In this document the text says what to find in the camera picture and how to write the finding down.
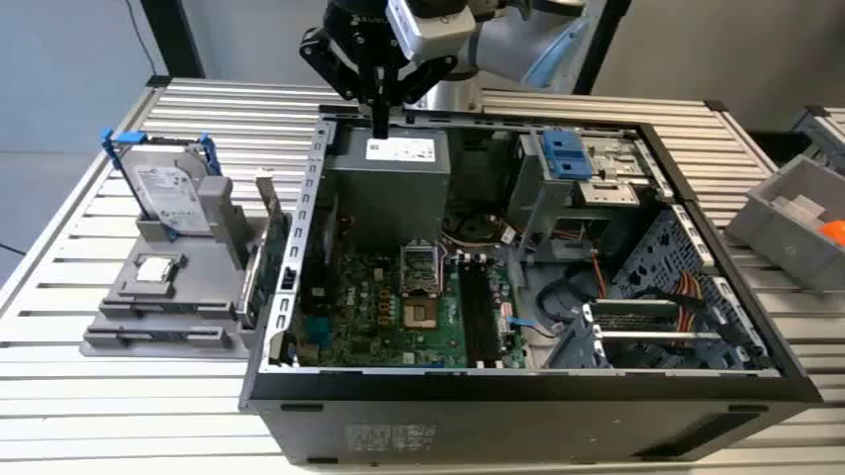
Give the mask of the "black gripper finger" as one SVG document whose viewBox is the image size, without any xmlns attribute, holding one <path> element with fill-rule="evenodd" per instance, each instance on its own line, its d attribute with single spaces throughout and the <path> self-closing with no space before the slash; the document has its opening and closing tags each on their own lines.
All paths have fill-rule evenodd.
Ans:
<svg viewBox="0 0 845 475">
<path fill-rule="evenodd" d="M 414 104 L 446 77 L 457 66 L 457 56 L 447 55 L 425 61 L 403 78 L 399 78 L 399 66 L 385 66 L 379 95 L 379 138 L 389 137 L 391 108 Z"/>
<path fill-rule="evenodd" d="M 346 99 L 355 99 L 361 106 L 369 107 L 373 138 L 382 137 L 382 96 L 377 66 L 369 54 L 371 41 L 358 31 L 351 31 L 347 45 L 351 48 L 353 69 L 331 48 L 331 36 L 327 29 L 311 28 L 302 37 L 301 56 L 318 75 Z"/>
</svg>

